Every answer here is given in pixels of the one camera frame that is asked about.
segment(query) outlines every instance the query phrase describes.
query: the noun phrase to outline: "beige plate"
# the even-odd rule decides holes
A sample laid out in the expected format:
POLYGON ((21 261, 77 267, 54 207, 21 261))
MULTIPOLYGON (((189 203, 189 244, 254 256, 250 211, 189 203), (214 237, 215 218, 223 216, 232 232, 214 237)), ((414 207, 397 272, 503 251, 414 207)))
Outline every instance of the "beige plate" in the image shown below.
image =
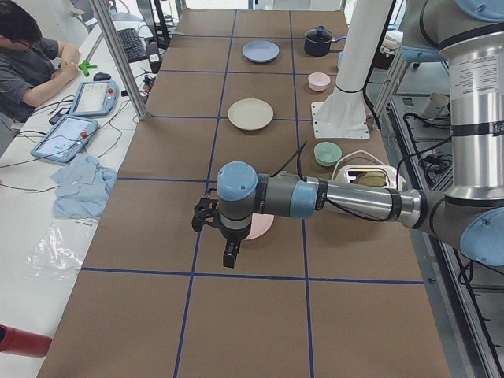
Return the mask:
POLYGON ((271 122, 273 109, 267 102, 258 98, 244 98, 231 105, 228 117, 237 128, 259 130, 271 122))

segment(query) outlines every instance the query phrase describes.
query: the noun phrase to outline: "screen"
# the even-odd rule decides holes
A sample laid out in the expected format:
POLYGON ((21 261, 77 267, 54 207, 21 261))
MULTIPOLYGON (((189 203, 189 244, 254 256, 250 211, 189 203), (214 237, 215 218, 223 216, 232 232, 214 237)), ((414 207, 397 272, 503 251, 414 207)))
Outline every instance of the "screen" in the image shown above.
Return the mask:
POLYGON ((75 113, 99 112, 107 96, 108 82, 84 84, 77 99, 75 113))
POLYGON ((78 120, 67 117, 57 128, 46 137, 37 148, 44 155, 62 158, 68 150, 81 139, 80 133, 86 130, 89 120, 78 120))

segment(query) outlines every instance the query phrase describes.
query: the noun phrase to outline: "pink bowl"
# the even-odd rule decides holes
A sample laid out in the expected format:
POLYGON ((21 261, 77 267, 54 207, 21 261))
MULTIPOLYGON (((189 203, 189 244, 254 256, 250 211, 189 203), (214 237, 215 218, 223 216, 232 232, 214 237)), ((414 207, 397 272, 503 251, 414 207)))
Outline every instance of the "pink bowl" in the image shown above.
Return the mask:
POLYGON ((331 83, 331 78, 322 72, 314 72, 308 76, 308 85, 317 92, 325 91, 331 83))

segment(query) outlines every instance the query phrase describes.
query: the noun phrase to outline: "computer mouse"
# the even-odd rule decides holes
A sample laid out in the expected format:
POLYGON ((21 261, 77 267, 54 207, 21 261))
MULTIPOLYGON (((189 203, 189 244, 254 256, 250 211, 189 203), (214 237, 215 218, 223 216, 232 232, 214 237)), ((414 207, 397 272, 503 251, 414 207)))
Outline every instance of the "computer mouse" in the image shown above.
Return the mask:
POLYGON ((98 72, 93 76, 93 81, 110 80, 110 77, 111 76, 108 73, 98 72))

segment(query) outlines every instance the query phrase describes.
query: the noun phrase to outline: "red bottle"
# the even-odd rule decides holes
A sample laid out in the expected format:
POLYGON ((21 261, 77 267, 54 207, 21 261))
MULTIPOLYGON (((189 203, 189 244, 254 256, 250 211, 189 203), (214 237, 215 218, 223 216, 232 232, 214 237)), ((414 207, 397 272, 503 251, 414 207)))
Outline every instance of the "red bottle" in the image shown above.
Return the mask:
POLYGON ((44 357, 53 340, 21 329, 0 325, 0 352, 27 357, 44 357))

